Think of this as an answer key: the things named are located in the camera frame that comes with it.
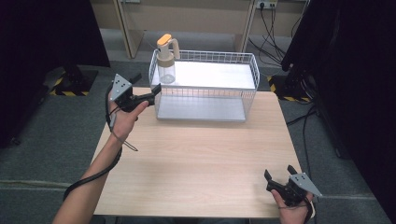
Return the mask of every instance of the clear bottle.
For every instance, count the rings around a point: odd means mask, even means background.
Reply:
[[[169,50],[169,45],[172,44],[173,53]],[[158,74],[160,82],[163,84],[171,84],[176,80],[175,58],[179,59],[179,49],[177,40],[172,38],[171,35],[163,35],[157,41],[158,54]]]

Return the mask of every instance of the person's hand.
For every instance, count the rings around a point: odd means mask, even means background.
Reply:
[[[140,105],[137,106],[130,113],[124,112],[123,110],[117,107],[117,104],[108,100],[109,103],[109,113],[114,111],[111,115],[116,113],[116,121],[113,127],[113,133],[119,138],[121,142],[125,141],[128,137],[129,133],[134,128],[134,122],[137,121],[137,116],[142,113],[146,107],[148,107],[149,102],[144,101]]]
[[[276,201],[277,206],[279,207],[279,219],[282,224],[300,224],[304,223],[306,214],[308,213],[308,209],[306,207],[306,203],[302,201],[296,207],[287,207],[283,202],[280,194],[275,190],[271,190],[272,195]],[[308,192],[306,198],[309,202],[312,201],[314,196],[312,193]]]

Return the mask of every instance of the wooden table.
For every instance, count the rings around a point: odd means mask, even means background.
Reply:
[[[149,89],[134,88],[135,94]],[[105,126],[94,157],[110,133]],[[278,217],[263,176],[285,184],[301,172],[279,102],[257,92],[246,122],[157,120],[148,107],[110,172],[95,214]]]

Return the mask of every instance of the gray carpet floor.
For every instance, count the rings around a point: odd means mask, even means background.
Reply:
[[[116,73],[142,73],[135,85],[149,85],[149,63],[112,62],[110,68],[84,66],[99,74],[88,96],[48,95],[20,134],[21,144],[0,151],[0,223],[51,223],[62,203],[64,186],[74,183],[89,166],[105,124],[105,92]],[[261,68],[264,74],[275,71]],[[62,71],[48,74],[53,84]],[[259,91],[269,91],[265,77]],[[285,121],[305,115],[311,105],[279,101]],[[296,154],[324,197],[309,223],[390,223],[353,161],[339,159],[318,116],[289,126]],[[251,223],[278,223],[252,219]],[[106,217],[106,223],[114,223]]]

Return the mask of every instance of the human forearm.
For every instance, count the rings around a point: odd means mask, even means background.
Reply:
[[[116,158],[120,147],[121,142],[111,134],[105,146],[81,179],[105,170]],[[71,191],[53,222],[89,223],[106,183],[107,175],[105,174]]]

